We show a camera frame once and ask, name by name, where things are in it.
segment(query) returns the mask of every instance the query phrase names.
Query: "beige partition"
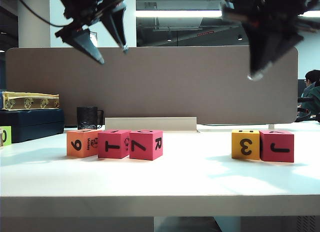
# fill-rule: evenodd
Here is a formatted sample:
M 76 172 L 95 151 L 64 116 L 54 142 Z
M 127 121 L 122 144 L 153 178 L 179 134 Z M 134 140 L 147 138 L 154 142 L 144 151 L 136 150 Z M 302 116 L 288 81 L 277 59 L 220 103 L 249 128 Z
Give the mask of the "beige partition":
M 99 48 L 100 65 L 74 48 L 14 48 L 7 89 L 60 94 L 66 125 L 76 107 L 106 117 L 197 117 L 199 124 L 275 124 L 297 114 L 294 48 L 260 81 L 247 79 L 248 46 Z

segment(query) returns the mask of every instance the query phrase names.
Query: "white wall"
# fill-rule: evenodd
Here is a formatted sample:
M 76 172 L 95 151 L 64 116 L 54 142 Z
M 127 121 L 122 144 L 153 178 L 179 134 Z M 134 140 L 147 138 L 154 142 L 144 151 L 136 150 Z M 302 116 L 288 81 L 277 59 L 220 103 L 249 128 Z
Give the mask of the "white wall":
M 137 46 L 136 35 L 136 0 L 125 0 L 126 10 L 123 18 L 124 34 L 126 42 L 129 47 Z M 64 17 L 65 7 L 60 0 L 50 0 L 50 19 L 51 22 L 58 25 L 66 25 L 72 21 L 72 19 L 66 20 Z M 50 46 L 51 47 L 69 47 L 68 44 L 63 43 L 61 38 L 56 38 L 55 32 L 61 28 L 50 27 Z M 97 32 L 98 47 L 118 47 L 112 36 L 101 22 L 98 22 L 89 27 L 90 31 Z
M 49 0 L 24 0 L 37 14 L 46 20 L 50 19 Z M 50 47 L 50 26 L 35 17 L 20 2 L 18 10 L 19 47 Z
M 304 79 L 308 71 L 320 70 L 320 33 L 300 33 L 304 40 L 295 47 L 298 50 L 298 79 Z

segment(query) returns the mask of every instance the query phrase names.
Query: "office chair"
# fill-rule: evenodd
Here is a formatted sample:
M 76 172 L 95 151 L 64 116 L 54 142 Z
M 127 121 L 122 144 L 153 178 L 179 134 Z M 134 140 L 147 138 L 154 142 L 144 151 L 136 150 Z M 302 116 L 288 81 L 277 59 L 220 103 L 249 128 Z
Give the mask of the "office chair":
M 303 102 L 313 102 L 315 98 L 313 96 L 311 97 L 299 97 L 297 99 L 298 103 L 303 103 Z M 320 123 L 320 113 L 317 113 L 315 117 L 311 117 L 311 111 L 307 108 L 297 108 L 298 112 L 303 112 L 306 113 L 306 115 L 297 117 L 294 122 L 301 122 L 301 121 L 318 121 Z

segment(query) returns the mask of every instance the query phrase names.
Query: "mug handle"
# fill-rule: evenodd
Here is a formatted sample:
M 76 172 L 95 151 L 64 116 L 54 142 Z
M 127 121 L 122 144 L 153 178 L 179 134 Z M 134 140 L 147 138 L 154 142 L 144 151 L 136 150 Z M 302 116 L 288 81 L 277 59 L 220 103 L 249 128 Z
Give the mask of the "mug handle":
M 104 120 L 104 111 L 102 109 L 98 109 L 97 111 L 98 113 L 100 112 L 100 117 L 99 117 L 99 123 L 98 123 L 98 126 L 96 127 L 97 129 L 100 129 L 103 125 L 103 120 Z

